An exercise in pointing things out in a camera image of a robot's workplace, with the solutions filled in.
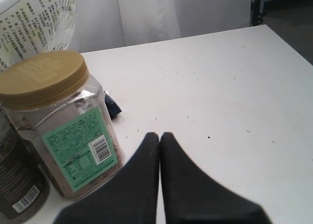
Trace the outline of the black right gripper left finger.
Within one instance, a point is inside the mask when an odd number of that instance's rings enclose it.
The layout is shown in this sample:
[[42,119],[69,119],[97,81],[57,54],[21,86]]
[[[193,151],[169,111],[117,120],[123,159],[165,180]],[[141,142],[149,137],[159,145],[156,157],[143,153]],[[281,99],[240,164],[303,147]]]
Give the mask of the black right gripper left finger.
[[127,164],[106,184],[64,208],[57,224],[154,224],[159,185],[159,138],[147,133]]

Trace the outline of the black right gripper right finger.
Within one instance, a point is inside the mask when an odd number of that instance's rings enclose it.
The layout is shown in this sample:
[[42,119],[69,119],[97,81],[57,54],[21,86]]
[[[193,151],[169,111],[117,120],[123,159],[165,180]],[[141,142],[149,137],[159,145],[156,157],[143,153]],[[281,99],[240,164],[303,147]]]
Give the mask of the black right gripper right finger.
[[263,208],[201,170],[172,133],[160,140],[160,174],[168,224],[269,224]]

